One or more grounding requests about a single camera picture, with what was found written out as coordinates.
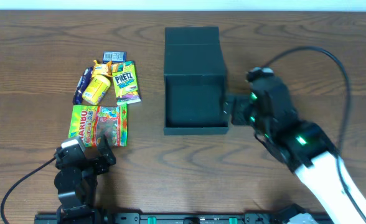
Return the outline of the Haribo gummy candy bag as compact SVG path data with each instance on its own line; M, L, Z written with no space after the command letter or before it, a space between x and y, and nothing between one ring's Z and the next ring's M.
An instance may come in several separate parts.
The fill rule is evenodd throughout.
M86 147L97 146L106 136L110 146L127 146L128 107L74 105L68 138L78 136Z

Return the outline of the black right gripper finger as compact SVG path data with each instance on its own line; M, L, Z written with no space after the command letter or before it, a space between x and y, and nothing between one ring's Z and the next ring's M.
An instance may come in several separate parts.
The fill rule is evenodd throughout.
M225 96L224 109L247 108L251 105L249 95L237 95L227 93Z
M251 126L252 107L235 107L232 109L231 122L236 126Z

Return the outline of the yellow plastic bottle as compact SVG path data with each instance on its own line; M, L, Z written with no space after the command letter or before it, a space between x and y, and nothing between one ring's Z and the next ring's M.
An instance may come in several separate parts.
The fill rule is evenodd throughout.
M95 75L83 92L82 98L92 105L98 105L105 96L111 82L103 75Z

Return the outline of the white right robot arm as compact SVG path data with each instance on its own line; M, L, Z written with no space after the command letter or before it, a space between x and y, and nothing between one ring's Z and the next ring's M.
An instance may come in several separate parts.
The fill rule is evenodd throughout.
M249 95L236 96L232 123L254 137L314 194L334 223L366 223L366 199L322 128L299 118L288 87L273 74L250 73Z

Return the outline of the dark green lidded box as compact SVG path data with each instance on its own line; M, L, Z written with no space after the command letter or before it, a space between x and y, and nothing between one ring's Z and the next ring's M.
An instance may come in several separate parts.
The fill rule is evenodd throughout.
M165 135L228 131L227 68L218 27L167 27Z

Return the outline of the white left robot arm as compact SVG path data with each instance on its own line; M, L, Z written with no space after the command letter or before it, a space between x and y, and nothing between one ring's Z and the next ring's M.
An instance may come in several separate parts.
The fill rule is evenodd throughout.
M98 157L85 157L85 145L78 136L69 138L56 149L55 166L59 170L54 185L61 206L56 211L57 223L112 223L113 217L95 207L97 176L109 172L116 157L105 136L97 145Z

